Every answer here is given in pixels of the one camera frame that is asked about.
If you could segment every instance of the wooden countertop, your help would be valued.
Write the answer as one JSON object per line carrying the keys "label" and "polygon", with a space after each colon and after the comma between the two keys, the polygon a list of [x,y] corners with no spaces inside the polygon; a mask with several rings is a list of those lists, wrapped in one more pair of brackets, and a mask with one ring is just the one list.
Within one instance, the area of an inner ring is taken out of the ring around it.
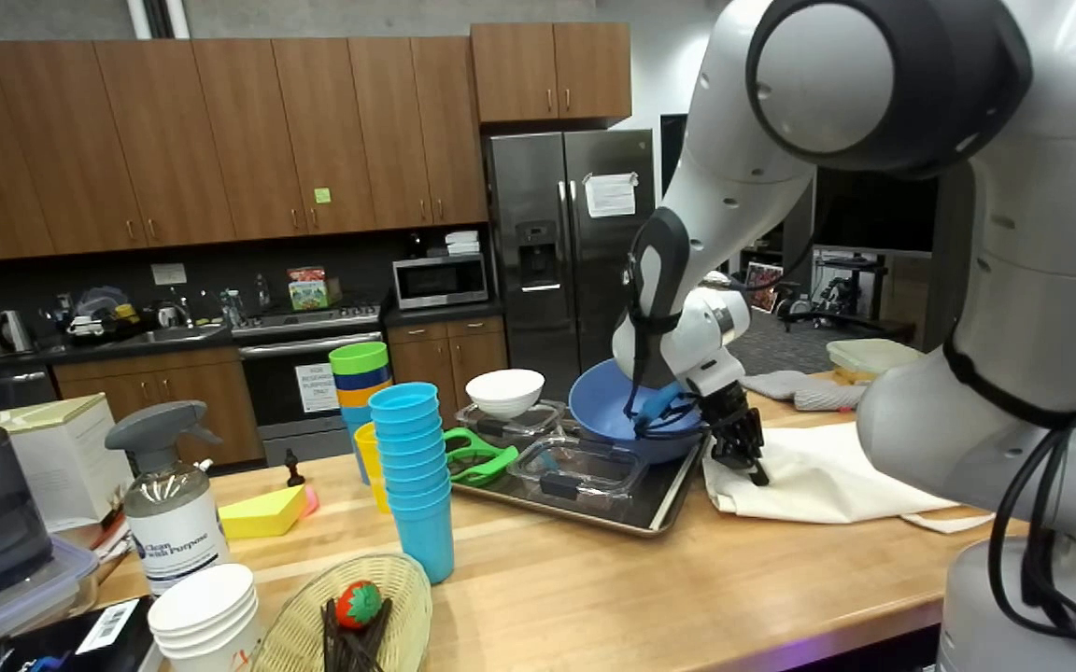
{"label": "wooden countertop", "polygon": [[[772,420],[801,425],[776,403]],[[335,559],[395,549],[354,460],[304,464],[323,511],[289,537],[231,541],[259,570],[262,620]],[[285,484],[285,471],[212,483],[218,499]],[[988,531],[898,518],[801,525],[719,514],[690,483],[669,537],[629,537],[497,499],[455,498],[455,576],[432,588],[430,668],[793,668],[939,625],[944,569]],[[101,601],[143,593],[128,556]]]}

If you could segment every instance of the blue bowl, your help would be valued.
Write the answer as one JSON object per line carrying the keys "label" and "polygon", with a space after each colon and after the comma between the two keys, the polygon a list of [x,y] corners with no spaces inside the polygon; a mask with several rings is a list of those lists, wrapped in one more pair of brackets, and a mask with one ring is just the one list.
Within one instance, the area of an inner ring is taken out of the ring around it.
{"label": "blue bowl", "polygon": [[[648,434],[638,438],[634,419],[624,413],[629,391],[632,391],[632,381],[622,374],[614,357],[605,357],[575,378],[568,391],[573,419],[593,438],[614,442],[614,445],[690,442],[690,434],[698,434],[698,407],[681,403],[681,411],[655,419]],[[656,407],[661,398],[669,398],[669,389],[638,389],[634,411],[648,403]]]}

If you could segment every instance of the stainless steel refrigerator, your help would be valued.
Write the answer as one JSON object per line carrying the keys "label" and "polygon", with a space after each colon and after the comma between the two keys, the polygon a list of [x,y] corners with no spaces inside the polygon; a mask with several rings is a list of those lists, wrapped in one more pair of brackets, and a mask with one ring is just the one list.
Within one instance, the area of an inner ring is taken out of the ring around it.
{"label": "stainless steel refrigerator", "polygon": [[629,240],[655,210],[649,132],[488,133],[509,362],[544,397],[609,357]]}

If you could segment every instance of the kitchen wall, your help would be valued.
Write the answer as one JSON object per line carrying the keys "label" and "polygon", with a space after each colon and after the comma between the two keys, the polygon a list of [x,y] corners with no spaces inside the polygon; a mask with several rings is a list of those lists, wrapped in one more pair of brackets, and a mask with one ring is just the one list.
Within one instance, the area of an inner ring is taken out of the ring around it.
{"label": "kitchen wall", "polygon": [[[622,128],[656,132],[661,112],[688,112],[706,33],[726,0],[182,0],[199,38],[323,38],[323,33],[466,33],[471,23],[629,23],[634,116]],[[131,38],[128,0],[0,0],[0,41],[118,41]],[[409,234],[182,251],[192,282],[249,282],[253,267],[316,260],[379,294],[387,259]],[[0,260],[0,306],[41,315],[59,291],[123,282],[151,291],[151,260],[169,252],[112,252],[75,260]]]}

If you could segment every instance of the bottle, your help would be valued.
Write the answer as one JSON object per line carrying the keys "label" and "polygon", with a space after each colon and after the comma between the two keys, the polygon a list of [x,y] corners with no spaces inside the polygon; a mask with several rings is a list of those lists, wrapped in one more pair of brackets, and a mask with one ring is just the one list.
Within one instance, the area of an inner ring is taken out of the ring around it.
{"label": "bottle", "polygon": [[202,425],[202,413],[202,398],[156,403],[128,413],[103,438],[103,445],[128,453],[135,468],[123,498],[128,541],[153,593],[231,559],[209,478],[178,460],[177,447],[178,438],[218,442]]}

